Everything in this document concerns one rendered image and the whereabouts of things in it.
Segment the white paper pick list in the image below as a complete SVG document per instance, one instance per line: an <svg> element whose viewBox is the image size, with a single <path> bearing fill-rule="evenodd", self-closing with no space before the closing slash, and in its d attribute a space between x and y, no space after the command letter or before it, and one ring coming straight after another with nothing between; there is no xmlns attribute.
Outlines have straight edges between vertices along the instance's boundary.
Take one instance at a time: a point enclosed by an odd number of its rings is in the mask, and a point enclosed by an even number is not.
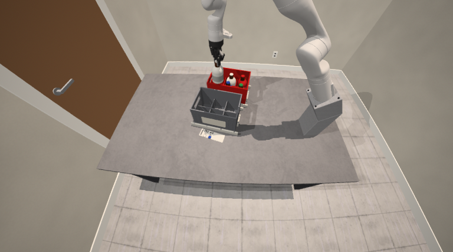
<svg viewBox="0 0 453 252"><path fill-rule="evenodd" d="M203 136L205 138L209 138L209 139L212 139L212 140L215 140L215 141L219 141L219 142L223 142L224 137L225 137L225 135L222 135L222 134L219 134L219 133L215 133L215 132L212 132L212 131L206 130L206 129L202 129L199 135Z"/></svg>

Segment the grey divided crate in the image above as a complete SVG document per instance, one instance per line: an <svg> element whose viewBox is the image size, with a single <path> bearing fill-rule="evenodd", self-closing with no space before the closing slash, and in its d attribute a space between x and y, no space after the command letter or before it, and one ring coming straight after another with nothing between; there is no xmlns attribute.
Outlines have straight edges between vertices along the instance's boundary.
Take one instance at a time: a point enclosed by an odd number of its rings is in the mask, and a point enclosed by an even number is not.
<svg viewBox="0 0 453 252"><path fill-rule="evenodd" d="M235 93L200 87L190 111L195 123L235 131L240 107Z"/></svg>

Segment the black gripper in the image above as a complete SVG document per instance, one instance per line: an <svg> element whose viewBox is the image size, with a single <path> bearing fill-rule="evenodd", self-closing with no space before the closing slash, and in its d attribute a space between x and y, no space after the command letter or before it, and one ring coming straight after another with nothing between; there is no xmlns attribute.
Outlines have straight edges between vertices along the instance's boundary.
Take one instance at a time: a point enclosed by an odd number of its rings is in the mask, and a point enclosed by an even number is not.
<svg viewBox="0 0 453 252"><path fill-rule="evenodd" d="M211 51L211 54L213 55L214 63L216 60L216 64L218 67L221 65L221 61L223 61L223 59L225 57L225 54L222 53L222 48L221 48L223 46L223 44L224 44L224 39L219 42L212 42L209 40L210 51Z"/></svg>

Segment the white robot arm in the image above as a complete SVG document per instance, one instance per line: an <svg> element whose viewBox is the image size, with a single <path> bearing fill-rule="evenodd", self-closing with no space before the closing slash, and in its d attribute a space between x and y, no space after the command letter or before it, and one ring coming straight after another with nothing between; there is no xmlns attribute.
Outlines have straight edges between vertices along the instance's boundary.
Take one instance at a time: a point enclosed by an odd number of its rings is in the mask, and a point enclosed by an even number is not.
<svg viewBox="0 0 453 252"><path fill-rule="evenodd" d="M313 97L326 102L334 96L330 66L323 58L331 49L330 38L319 18L312 0L273 0L279 12L298 22L307 38L296 49L296 56L305 72ZM205 10L215 10L208 16L208 38L212 42L231 39L232 34L223 29L227 0L201 0ZM319 67L320 62L320 67Z"/></svg>

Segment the red crate with dividers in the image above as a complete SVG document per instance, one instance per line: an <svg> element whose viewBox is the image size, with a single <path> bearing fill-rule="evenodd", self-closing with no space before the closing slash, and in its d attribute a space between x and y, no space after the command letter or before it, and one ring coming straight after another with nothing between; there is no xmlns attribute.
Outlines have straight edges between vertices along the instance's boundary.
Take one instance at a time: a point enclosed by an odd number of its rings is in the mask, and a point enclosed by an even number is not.
<svg viewBox="0 0 453 252"><path fill-rule="evenodd" d="M224 81L222 83L220 83L220 84L215 84L211 80L211 78L212 78L212 73L211 73L211 75L209 76L209 79L207 81L207 88L242 94L241 103L245 104L246 96L247 96L247 90L248 90L248 85L249 85L249 78L248 78L246 72L244 70L237 70L237 69L232 69L232 68L224 68L223 67L223 69L224 69ZM233 73L234 77L236 78L236 85L235 86L226 86L227 78L229 77L230 73ZM247 81L247 88L243 89L243 88L237 87L237 82L241 78L241 75L245 75L245 79Z"/></svg>

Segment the cream bottle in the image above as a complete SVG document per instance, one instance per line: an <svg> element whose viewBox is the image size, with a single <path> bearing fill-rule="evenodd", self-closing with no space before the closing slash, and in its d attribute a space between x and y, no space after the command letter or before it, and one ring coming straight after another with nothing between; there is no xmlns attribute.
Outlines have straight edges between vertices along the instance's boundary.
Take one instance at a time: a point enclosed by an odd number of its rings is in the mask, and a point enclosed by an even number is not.
<svg viewBox="0 0 453 252"><path fill-rule="evenodd" d="M229 77L227 78L226 81L230 81L230 85L235 86L236 85L236 79L233 75L233 73L229 74Z"/></svg>
<svg viewBox="0 0 453 252"><path fill-rule="evenodd" d="M216 60L215 65L212 67L212 81L215 84L220 84L224 81L224 69L221 65L217 66Z"/></svg>

